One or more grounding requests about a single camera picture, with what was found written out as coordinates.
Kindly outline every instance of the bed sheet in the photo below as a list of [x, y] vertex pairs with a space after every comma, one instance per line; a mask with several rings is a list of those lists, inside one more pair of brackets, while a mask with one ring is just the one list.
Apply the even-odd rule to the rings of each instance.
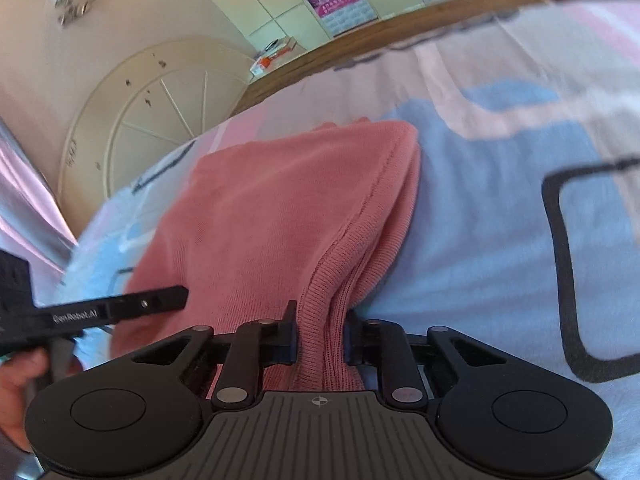
[[[614, 417], [598, 471], [640, 478], [639, 66], [640, 0], [576, 0], [313, 75], [118, 192], [82, 234], [57, 299], [120, 293], [206, 153], [325, 121], [409, 121], [422, 148], [414, 218], [361, 315], [412, 333], [451, 326], [586, 384]], [[90, 331], [85, 364], [106, 359], [107, 342]]]

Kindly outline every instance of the pink knitted fabric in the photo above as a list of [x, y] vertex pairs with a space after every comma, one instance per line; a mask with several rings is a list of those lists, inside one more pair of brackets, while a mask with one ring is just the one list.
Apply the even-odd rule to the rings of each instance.
[[279, 319], [296, 299], [298, 362], [269, 368], [265, 387], [361, 389], [342, 361], [344, 317], [398, 253], [419, 165], [416, 131], [403, 121], [324, 124], [204, 156], [127, 284], [129, 292], [184, 285], [187, 305], [120, 323], [112, 355], [193, 325], [228, 333]]

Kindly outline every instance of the human hand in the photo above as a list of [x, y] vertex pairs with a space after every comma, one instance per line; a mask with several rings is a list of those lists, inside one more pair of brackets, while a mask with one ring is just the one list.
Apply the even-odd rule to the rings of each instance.
[[[17, 353], [0, 365], [0, 431], [27, 452], [31, 452], [31, 446], [24, 433], [25, 390], [31, 381], [44, 375], [48, 369], [49, 357], [42, 348]], [[80, 361], [73, 357], [68, 374], [81, 371]]]

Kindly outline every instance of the black outline pattern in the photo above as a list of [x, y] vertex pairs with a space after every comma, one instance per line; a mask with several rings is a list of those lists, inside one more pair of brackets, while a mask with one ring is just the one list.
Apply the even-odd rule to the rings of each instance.
[[151, 175], [148, 179], [146, 180], [142, 180], [141, 176], [135, 186], [133, 187], [133, 189], [131, 190], [131, 194], [135, 195], [136, 193], [142, 191], [143, 189], [145, 189], [146, 186], [148, 186], [149, 184], [151, 184], [156, 178], [159, 178], [160, 176], [162, 176], [163, 174], [165, 174], [168, 170], [170, 170], [171, 168], [173, 168], [174, 166], [177, 166], [178, 163], [180, 163], [181, 160], [184, 159], [184, 157], [187, 155], [187, 153], [189, 153], [193, 147], [193, 145], [196, 143], [195, 139], [192, 140], [189, 144], [187, 144], [187, 146], [182, 150], [182, 152], [180, 153], [180, 155], [178, 155], [176, 158], [174, 158], [174, 160], [172, 160], [171, 162], [169, 162], [164, 168], [161, 168], [160, 170], [156, 171], [153, 175]]
[[610, 164], [585, 166], [547, 175], [542, 183], [542, 201], [551, 229], [558, 277], [558, 306], [562, 350], [569, 368], [581, 380], [605, 383], [640, 373], [640, 353], [618, 359], [601, 360], [589, 354], [578, 330], [574, 270], [569, 237], [560, 208], [562, 186], [571, 179], [598, 173], [625, 171], [640, 165], [640, 157], [622, 158]]
[[124, 269], [116, 270], [116, 272], [114, 272], [113, 276], [111, 277], [111, 281], [109, 282], [109, 286], [107, 287], [106, 295], [113, 296], [113, 291], [116, 288], [116, 282], [118, 281], [118, 278], [123, 276], [124, 274], [131, 274], [134, 270], [135, 267], [126, 267]]

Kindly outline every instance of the crosshair marking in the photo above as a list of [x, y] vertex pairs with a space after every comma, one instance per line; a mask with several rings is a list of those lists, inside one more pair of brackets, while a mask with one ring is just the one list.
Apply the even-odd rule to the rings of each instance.
[[311, 399], [311, 402], [314, 403], [318, 408], [321, 408], [326, 403], [331, 402], [331, 401], [329, 399], [327, 399], [326, 397], [317, 396], [317, 397], [314, 397], [313, 399]]

